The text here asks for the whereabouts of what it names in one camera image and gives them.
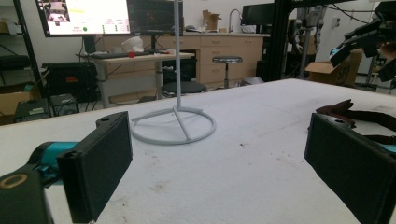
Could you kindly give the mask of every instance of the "stool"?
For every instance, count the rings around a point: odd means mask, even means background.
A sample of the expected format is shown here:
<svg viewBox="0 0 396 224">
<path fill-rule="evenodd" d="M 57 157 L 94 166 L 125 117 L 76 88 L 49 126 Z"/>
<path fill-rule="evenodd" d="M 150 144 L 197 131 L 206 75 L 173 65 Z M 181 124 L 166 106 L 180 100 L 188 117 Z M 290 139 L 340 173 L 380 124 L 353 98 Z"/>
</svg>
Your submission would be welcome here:
<svg viewBox="0 0 396 224">
<path fill-rule="evenodd" d="M 224 78 L 224 88 L 230 88 L 228 79 L 228 64 L 229 63 L 241 63 L 242 58 L 239 56 L 216 56 L 212 59 L 213 63 L 225 63 L 225 78 Z"/>
<path fill-rule="evenodd" d="M 176 96 L 177 95 L 177 84 L 176 82 L 171 82 L 161 86 L 161 91 L 166 93 L 168 96 Z M 182 81 L 180 82 L 180 93 L 199 93 L 206 91 L 206 86 L 193 82 L 193 81 Z"/>
</svg>

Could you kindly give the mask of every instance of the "shelf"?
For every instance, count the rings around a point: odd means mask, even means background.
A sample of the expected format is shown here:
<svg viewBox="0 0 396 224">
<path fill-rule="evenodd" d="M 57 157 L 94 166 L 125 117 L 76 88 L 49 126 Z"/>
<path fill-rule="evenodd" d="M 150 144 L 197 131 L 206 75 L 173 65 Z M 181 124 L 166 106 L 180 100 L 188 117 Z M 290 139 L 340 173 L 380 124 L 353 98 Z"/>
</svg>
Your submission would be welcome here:
<svg viewBox="0 0 396 224">
<path fill-rule="evenodd" d="M 14 7 L 14 2 L 12 0 L 2 0 L 0 7 Z"/>
</svg>

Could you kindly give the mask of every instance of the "cardboard box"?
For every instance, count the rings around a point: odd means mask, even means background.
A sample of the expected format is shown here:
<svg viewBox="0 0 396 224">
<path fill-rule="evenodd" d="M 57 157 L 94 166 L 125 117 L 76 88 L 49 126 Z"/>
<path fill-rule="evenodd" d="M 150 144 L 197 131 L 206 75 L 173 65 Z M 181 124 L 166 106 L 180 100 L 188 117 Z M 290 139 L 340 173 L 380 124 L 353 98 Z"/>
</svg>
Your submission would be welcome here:
<svg viewBox="0 0 396 224">
<path fill-rule="evenodd" d="M 34 82 L 0 87 L 0 125 L 13 123 L 18 102 L 40 99 L 40 91 Z"/>
<path fill-rule="evenodd" d="M 202 11 L 204 15 L 204 22 L 206 23 L 207 31 L 217 31 L 218 30 L 218 20 L 221 20 L 219 17 L 220 14 L 214 14 L 209 12 L 208 10 Z"/>
<path fill-rule="evenodd" d="M 305 71 L 309 72 L 308 80 L 338 85 L 338 86 L 354 86 L 356 75 L 361 64 L 361 51 L 351 51 L 351 54 L 342 63 L 336 67 L 332 67 L 328 62 L 310 63 Z"/>
<path fill-rule="evenodd" d="M 0 33 L 9 34 L 8 25 L 4 21 L 0 21 Z"/>
</svg>

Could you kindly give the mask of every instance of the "white metal stand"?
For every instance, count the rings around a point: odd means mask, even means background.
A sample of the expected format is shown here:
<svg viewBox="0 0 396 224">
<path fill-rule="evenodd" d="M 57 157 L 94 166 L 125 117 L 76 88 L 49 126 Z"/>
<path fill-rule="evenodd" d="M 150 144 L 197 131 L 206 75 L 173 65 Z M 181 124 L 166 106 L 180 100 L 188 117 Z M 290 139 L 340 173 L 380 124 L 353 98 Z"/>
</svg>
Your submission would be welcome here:
<svg viewBox="0 0 396 224">
<path fill-rule="evenodd" d="M 157 144 L 157 145 L 180 145 L 180 144 L 188 144 L 191 142 L 196 142 L 199 140 L 202 140 L 206 137 L 208 137 L 210 134 L 212 134 L 215 130 L 216 130 L 216 122 L 214 121 L 213 118 L 211 118 L 209 115 L 207 115 L 206 113 L 203 112 L 202 109 L 197 109 L 197 108 L 190 108 L 190 107 L 184 107 L 181 106 L 181 88 L 180 88 L 180 36 L 179 36 L 179 20 L 178 20 L 178 0 L 174 0 L 174 14 L 175 14 L 175 38 L 176 38 L 176 68 L 177 68 L 177 105 L 175 105 L 172 108 L 169 109 L 164 109 L 164 110 L 159 110 L 159 111 L 155 111 L 152 113 L 149 113 L 147 115 L 144 115 L 142 117 L 138 117 L 138 118 L 134 118 L 131 119 L 132 121 L 132 127 L 131 127 L 131 131 L 132 131 L 132 135 L 134 137 L 136 137 L 137 139 L 144 141 L 144 142 L 148 142 L 151 144 Z M 186 112 L 186 113 L 192 113 L 195 115 L 199 115 L 203 118 L 206 118 L 210 121 L 211 123 L 211 127 L 209 128 L 209 130 L 203 134 L 200 134 L 198 136 L 191 136 L 186 125 L 184 124 L 182 117 L 180 116 L 179 112 Z M 161 115 L 165 115 L 165 114 L 171 114 L 174 113 L 177 121 L 180 125 L 180 128 L 182 129 L 183 133 L 185 134 L 186 138 L 185 139 L 180 139 L 180 140 L 160 140 L 160 139 L 155 139 L 152 137 L 147 137 L 144 136 L 142 134 L 140 134 L 137 130 L 136 130 L 136 126 L 138 124 L 139 120 L 142 119 L 150 119 L 150 118 L 154 118 L 154 117 L 158 117 Z"/>
</svg>

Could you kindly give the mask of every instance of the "monitor screen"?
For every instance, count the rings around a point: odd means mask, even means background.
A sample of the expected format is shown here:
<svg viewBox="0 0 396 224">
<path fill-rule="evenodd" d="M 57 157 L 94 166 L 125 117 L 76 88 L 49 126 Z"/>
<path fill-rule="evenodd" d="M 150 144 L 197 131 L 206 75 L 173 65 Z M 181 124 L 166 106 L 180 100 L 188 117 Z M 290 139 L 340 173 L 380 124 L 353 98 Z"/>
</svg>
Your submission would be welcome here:
<svg viewBox="0 0 396 224">
<path fill-rule="evenodd" d="M 241 25 L 272 25 L 274 3 L 244 6 Z"/>
<path fill-rule="evenodd" d="M 129 34 L 126 0 L 35 0 L 46 37 Z"/>
<path fill-rule="evenodd" d="M 127 0 L 133 35 L 174 35 L 174 1 Z M 178 1 L 180 33 L 183 28 L 183 2 Z"/>
</svg>

